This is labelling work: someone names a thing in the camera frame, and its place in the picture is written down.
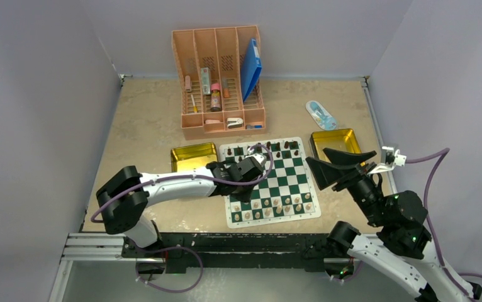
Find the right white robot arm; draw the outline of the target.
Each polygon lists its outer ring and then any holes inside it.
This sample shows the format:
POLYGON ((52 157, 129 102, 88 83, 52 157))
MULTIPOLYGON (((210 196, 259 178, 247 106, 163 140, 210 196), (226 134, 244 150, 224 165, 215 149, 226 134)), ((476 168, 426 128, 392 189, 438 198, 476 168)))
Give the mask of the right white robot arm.
POLYGON ((319 190, 347 190, 368 225, 380 227, 379 247, 350 223, 338 221, 327 237, 336 256, 351 256, 367 263, 404 288, 415 301, 477 301, 482 287, 463 279, 441 256, 434 233, 424 223, 429 213, 413 191, 384 195, 382 172, 406 163, 396 147, 383 147, 382 162, 369 162, 375 151, 353 154, 325 148, 328 161, 307 157, 319 190))

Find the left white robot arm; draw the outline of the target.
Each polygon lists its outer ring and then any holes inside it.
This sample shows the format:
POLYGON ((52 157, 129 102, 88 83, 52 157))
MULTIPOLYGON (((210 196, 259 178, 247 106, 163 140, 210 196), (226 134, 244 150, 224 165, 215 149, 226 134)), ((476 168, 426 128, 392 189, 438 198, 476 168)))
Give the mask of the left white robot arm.
POLYGON ((91 221, 103 224, 107 234, 124 234, 144 256, 155 257, 162 240, 156 224, 145 217, 146 208, 164 201, 210 196, 249 202, 254 186, 270 173, 266 163, 265 155, 253 154, 238 163, 214 161, 166 174, 139 173, 134 165, 126 166, 96 192, 99 209, 91 221))

